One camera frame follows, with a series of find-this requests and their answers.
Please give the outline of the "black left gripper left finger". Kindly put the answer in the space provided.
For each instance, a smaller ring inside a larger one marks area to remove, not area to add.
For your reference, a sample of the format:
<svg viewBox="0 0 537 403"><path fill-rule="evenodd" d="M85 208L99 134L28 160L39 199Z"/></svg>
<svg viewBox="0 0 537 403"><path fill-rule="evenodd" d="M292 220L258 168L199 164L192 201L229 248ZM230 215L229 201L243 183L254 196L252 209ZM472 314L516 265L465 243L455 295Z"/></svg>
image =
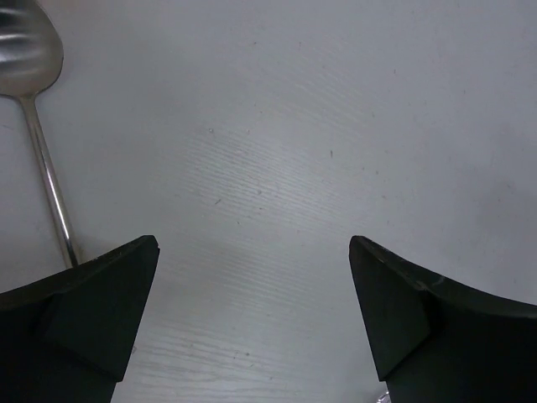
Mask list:
<svg viewBox="0 0 537 403"><path fill-rule="evenodd" d="M144 235L1 294L1 400L108 402L123 381L159 259Z"/></svg>

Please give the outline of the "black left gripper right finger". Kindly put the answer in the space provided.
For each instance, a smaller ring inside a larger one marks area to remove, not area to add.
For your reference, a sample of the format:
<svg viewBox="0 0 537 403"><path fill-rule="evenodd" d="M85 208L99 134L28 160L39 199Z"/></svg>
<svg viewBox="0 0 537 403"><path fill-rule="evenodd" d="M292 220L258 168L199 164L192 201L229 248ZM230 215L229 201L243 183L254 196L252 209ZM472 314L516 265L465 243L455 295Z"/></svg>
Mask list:
<svg viewBox="0 0 537 403"><path fill-rule="evenodd" d="M536 307L471 288L363 236L349 260L393 402L534 402Z"/></svg>

